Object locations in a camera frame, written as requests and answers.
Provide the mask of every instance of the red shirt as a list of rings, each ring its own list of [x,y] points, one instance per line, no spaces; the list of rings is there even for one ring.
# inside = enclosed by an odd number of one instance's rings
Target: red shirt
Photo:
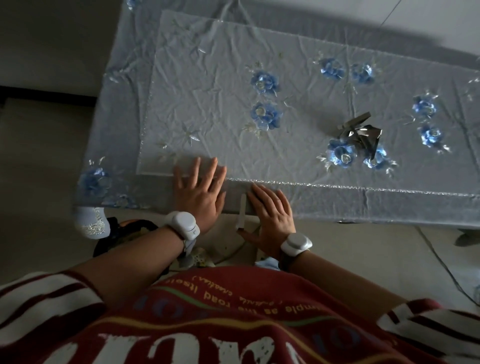
[[[305,279],[259,267],[179,273],[112,310],[71,272],[0,290],[1,363],[439,363],[434,355],[452,355],[409,334],[415,318],[448,312],[433,301],[382,317],[392,335]],[[477,316],[449,312],[480,328]],[[467,344],[480,351],[477,340]]]

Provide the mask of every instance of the tiled floor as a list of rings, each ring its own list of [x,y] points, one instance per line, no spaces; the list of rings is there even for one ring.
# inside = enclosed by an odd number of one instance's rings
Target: tiled floor
[[[91,257],[95,241],[80,236],[71,218],[75,188],[91,109],[8,100],[0,118],[0,284],[21,274],[56,271]],[[119,220],[162,216],[109,209]],[[218,261],[242,245],[234,215],[222,215],[200,244]],[[247,229],[258,226],[249,217]],[[406,298],[435,298],[447,306],[480,313],[452,280],[413,226],[334,224],[298,220],[297,230],[313,251]],[[453,245],[457,230],[422,228],[465,291],[480,286],[480,245]],[[250,264],[249,244],[224,264]]]

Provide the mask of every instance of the person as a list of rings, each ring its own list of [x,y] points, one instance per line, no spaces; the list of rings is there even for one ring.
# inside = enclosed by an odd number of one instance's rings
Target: person
[[[220,215],[227,173],[214,158],[199,179],[174,171],[175,209],[200,233]],[[296,233],[280,191],[252,185],[259,235],[238,233],[282,260]],[[171,225],[69,270],[0,287],[2,363],[473,363],[480,318],[432,300],[408,302],[309,250],[277,271],[187,270],[157,281],[182,254]]]

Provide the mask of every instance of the forearm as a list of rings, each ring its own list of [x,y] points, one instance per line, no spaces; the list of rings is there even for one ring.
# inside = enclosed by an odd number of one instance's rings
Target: forearm
[[[290,272],[309,280],[370,322],[406,302],[400,296],[306,251]]]
[[[150,286],[183,251],[183,241],[162,227],[71,270],[86,277],[108,307]]]

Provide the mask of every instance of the red and white striped sleeve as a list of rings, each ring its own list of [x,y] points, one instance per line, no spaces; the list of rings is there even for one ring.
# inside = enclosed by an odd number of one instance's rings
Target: red and white striped sleeve
[[[0,286],[1,361],[39,357],[105,310],[95,288],[74,272],[31,273]]]
[[[480,316],[423,299],[401,304],[377,325],[447,363],[480,364]]]

